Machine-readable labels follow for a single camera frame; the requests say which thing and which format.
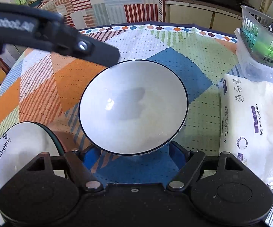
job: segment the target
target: colorful patterned tablecloth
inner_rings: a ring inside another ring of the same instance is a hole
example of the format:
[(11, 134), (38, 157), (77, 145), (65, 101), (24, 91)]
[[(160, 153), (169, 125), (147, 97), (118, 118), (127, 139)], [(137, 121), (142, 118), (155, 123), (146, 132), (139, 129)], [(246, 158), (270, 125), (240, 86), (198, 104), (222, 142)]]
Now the colorful patterned tablecloth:
[[(220, 110), (217, 84), (225, 73), (239, 76), (236, 39), (195, 25), (120, 25), (81, 31), (119, 48), (120, 61), (148, 59), (173, 70), (189, 96), (187, 121), (174, 138), (187, 149), (219, 154)], [(78, 103), (103, 66), (27, 49), (0, 87), (0, 137), (18, 122), (48, 126), (66, 151), (89, 146), (78, 120)], [(178, 171), (168, 146), (151, 154), (119, 157), (102, 153), (91, 172), (107, 182), (166, 184)]]
[(76, 29), (163, 21), (163, 0), (50, 0), (39, 8), (61, 13)]

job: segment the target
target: white cabinet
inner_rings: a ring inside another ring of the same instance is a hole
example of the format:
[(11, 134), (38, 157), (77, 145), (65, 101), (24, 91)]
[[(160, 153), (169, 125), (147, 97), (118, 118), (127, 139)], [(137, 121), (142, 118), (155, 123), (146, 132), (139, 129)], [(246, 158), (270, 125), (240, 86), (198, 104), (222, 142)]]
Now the white cabinet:
[(209, 28), (212, 11), (190, 6), (170, 5), (170, 23), (197, 24)]
[(222, 13), (215, 13), (212, 30), (234, 34), (236, 28), (241, 28), (241, 24), (240, 19)]

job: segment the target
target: purple label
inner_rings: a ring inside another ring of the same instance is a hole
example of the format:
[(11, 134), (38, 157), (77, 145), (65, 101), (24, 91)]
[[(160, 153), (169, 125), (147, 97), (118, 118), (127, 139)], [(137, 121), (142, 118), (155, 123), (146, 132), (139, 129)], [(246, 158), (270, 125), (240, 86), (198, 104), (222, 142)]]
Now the purple label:
[(255, 111), (254, 107), (251, 107), (253, 122), (254, 122), (254, 132), (259, 133), (259, 122), (257, 120), (257, 112)]
[(237, 159), (238, 159), (240, 162), (243, 162), (243, 154), (237, 154)]
[(223, 89), (224, 89), (224, 94), (227, 92), (227, 85), (226, 85), (226, 79), (223, 81)]

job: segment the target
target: tablecloth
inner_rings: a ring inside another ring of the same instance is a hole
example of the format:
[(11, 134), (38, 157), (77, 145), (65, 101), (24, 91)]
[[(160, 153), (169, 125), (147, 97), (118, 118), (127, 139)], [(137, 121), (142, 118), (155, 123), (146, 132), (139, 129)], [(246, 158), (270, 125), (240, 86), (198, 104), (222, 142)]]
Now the tablecloth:
[[(118, 25), (81, 33), (119, 48), (120, 61), (148, 59), (173, 70), (189, 96), (187, 121), (174, 138), (187, 149), (219, 154), (220, 103), (217, 84), (225, 73), (240, 76), (236, 39), (195, 25)], [(40, 122), (61, 140), (66, 151), (89, 146), (78, 120), (78, 103), (103, 66), (27, 49), (0, 87), (0, 137), (22, 121)], [(178, 169), (168, 146), (143, 156), (102, 153), (91, 172), (107, 182), (166, 184)]]
[(76, 29), (163, 21), (163, 0), (50, 0), (39, 8), (61, 13)]

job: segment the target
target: table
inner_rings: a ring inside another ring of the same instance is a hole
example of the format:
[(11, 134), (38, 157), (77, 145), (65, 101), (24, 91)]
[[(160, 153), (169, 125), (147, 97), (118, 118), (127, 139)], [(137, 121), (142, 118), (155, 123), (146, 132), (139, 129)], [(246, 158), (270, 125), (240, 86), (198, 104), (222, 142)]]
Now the table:
[(76, 29), (163, 21), (163, 0), (50, 0), (39, 8), (61, 13), (65, 23)]
[[(119, 48), (120, 61), (148, 59), (173, 70), (189, 96), (187, 121), (174, 138), (187, 149), (219, 154), (218, 83), (225, 73), (240, 76), (236, 39), (196, 25), (125, 24), (85, 29), (81, 33)], [(22, 121), (40, 122), (61, 140), (66, 151), (89, 146), (78, 120), (78, 102), (103, 66), (55, 53), (27, 49), (0, 87), (0, 137)], [(168, 146), (143, 156), (103, 152), (91, 172), (107, 182), (164, 185), (178, 169)]]

